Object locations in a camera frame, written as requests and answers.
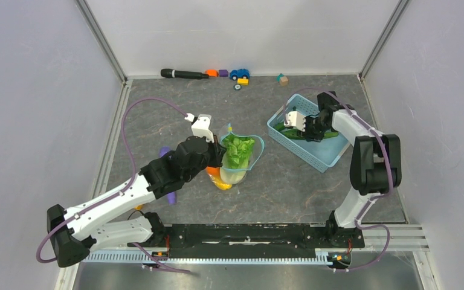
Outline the green toy cucumber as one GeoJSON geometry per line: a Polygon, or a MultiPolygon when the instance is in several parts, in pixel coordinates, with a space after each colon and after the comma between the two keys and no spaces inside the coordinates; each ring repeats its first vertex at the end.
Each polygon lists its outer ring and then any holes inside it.
{"type": "Polygon", "coordinates": [[[322,137],[304,137],[301,131],[285,127],[283,122],[276,124],[274,129],[290,140],[305,140],[308,142],[320,142],[324,139],[335,138],[339,136],[338,132],[326,131],[322,137]]]}

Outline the orange toy fruit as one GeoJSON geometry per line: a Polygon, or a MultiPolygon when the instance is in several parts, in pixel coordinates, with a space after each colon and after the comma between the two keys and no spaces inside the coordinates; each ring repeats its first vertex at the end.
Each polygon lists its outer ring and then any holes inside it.
{"type": "Polygon", "coordinates": [[[221,176],[219,167],[207,167],[205,171],[207,172],[209,176],[213,176],[213,177],[221,176]]]}

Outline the yellow toy mango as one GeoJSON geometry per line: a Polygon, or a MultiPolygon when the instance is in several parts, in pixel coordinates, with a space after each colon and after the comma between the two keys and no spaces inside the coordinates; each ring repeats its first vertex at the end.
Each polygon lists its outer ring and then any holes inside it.
{"type": "Polygon", "coordinates": [[[232,188],[232,184],[228,184],[226,182],[223,182],[221,179],[212,179],[211,180],[213,182],[213,184],[220,190],[229,190],[230,188],[232,188]]]}

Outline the green toy cabbage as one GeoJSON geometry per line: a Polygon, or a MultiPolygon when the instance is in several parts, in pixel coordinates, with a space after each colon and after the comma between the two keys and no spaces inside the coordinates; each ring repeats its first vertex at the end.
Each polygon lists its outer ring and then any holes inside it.
{"type": "Polygon", "coordinates": [[[220,169],[221,179],[232,185],[240,183],[247,174],[255,140],[229,134],[222,140],[222,145],[227,151],[220,169]]]}

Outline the clear zip top bag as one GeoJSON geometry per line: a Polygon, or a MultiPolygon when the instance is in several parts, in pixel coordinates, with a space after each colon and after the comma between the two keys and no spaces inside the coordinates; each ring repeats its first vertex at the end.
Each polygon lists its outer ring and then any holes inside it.
{"type": "Polygon", "coordinates": [[[222,165],[216,169],[207,168],[212,183],[221,190],[228,190],[242,182],[260,159],[265,142],[258,135],[238,135],[231,124],[223,126],[218,133],[218,141],[226,149],[222,165]]]}

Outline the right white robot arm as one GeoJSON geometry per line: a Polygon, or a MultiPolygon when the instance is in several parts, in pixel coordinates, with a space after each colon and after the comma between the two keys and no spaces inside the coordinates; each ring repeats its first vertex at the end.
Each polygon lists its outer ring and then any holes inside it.
{"type": "Polygon", "coordinates": [[[361,221],[368,209],[401,183],[401,141],[369,125],[334,92],[319,93],[317,102],[319,112],[304,118],[302,137],[319,142],[327,132],[338,132],[353,146],[351,189],[324,231],[326,242],[339,247],[349,239],[348,229],[363,229],[361,221]]]}

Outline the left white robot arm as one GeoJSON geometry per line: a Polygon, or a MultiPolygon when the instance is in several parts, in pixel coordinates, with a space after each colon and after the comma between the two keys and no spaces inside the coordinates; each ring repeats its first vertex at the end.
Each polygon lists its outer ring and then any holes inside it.
{"type": "Polygon", "coordinates": [[[220,167],[226,148],[217,140],[191,136],[135,172],[123,185],[86,203],[47,211],[48,238],[61,268],[75,265],[93,251],[120,244],[163,245],[167,231],[156,213],[116,222],[119,215],[180,190],[207,167],[220,167]]]}

